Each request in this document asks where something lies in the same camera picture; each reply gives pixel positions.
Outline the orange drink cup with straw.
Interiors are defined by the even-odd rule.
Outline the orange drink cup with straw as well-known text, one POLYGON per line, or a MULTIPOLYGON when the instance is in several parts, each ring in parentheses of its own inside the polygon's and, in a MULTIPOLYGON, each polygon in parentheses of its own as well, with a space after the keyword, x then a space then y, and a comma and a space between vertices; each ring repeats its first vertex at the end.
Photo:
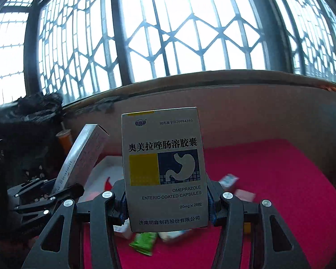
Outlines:
POLYGON ((70 149, 73 145, 73 139, 71 135, 71 129, 67 129, 64 125, 64 122, 61 122, 61 128, 62 130, 56 134, 56 137, 58 138, 65 155, 67 156, 70 152, 70 149))

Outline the white storage tray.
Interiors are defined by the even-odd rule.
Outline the white storage tray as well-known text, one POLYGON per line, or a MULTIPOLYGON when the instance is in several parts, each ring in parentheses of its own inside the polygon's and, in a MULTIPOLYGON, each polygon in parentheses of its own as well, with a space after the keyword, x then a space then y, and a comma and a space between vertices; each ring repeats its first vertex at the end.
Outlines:
POLYGON ((91 201, 100 193, 110 191, 115 182, 123 178, 123 158, 120 156, 104 157, 93 168, 84 186, 84 194, 78 202, 91 201))

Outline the green snack packet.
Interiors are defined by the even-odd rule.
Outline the green snack packet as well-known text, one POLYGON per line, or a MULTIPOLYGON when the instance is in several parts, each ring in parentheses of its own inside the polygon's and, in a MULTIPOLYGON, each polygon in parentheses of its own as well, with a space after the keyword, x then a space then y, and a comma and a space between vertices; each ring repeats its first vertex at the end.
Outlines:
POLYGON ((129 244, 129 246, 141 254, 152 256, 153 246, 157 237, 157 232, 136 233, 133 241, 129 244))

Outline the small white medicine box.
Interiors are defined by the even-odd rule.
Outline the small white medicine box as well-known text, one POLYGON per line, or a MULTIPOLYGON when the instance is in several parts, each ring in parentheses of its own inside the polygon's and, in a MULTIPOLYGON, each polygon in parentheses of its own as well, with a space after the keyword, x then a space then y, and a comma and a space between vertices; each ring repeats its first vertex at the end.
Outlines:
POLYGON ((225 192, 234 193, 236 190, 236 185, 238 181, 239 181, 239 178, 237 176, 233 174, 227 174, 218 182, 225 192))

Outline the omeprazole medicine box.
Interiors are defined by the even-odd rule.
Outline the omeprazole medicine box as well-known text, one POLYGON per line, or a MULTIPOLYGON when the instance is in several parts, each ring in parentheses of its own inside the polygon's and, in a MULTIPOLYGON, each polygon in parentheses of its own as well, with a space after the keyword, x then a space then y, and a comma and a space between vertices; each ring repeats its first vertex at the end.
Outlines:
POLYGON ((121 132, 131 230, 207 226, 207 174, 197 108, 122 114, 121 132))

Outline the grey long medicine box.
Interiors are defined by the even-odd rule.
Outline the grey long medicine box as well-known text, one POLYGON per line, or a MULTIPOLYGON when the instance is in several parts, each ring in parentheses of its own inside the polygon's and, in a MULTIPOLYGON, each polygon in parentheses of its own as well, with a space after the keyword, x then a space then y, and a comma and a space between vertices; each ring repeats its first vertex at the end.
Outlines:
POLYGON ((56 194, 75 184, 84 187, 109 137, 99 124, 86 124, 73 143, 51 193, 56 194))

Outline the grey cloth on sill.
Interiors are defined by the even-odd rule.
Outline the grey cloth on sill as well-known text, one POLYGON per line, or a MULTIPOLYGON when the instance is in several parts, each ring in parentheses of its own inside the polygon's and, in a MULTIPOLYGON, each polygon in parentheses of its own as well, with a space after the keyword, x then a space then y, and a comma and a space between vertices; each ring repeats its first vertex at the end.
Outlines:
POLYGON ((110 112, 110 109, 112 109, 114 103, 118 101, 126 100, 126 99, 128 99, 127 95, 107 97, 107 98, 101 99, 100 101, 95 102, 92 105, 85 106, 83 108, 78 109, 76 113, 77 114, 87 114, 90 112, 108 113, 110 112))

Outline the window metal grille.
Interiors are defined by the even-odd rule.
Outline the window metal grille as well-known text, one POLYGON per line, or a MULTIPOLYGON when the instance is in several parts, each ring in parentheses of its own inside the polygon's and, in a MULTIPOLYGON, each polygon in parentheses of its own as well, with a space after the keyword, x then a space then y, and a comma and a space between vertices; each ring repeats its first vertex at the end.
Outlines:
POLYGON ((212 70, 336 83, 333 0, 0 0, 0 105, 212 70))

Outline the black plastic bag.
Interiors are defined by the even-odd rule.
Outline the black plastic bag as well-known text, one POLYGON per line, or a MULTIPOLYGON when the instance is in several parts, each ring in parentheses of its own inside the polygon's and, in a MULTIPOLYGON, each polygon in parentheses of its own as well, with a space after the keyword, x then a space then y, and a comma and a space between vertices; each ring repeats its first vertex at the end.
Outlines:
POLYGON ((0 106, 0 136, 61 130, 63 96, 35 93, 0 106))

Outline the blue white nasal drops box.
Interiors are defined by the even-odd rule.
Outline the blue white nasal drops box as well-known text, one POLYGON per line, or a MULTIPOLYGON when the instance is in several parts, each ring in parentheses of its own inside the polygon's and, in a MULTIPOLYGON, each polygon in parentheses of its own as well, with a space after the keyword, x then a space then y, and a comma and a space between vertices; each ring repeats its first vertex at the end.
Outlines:
POLYGON ((176 242, 189 234, 191 234, 193 230, 180 230, 180 231, 169 231, 169 232, 159 232, 159 238, 164 243, 172 243, 176 242))

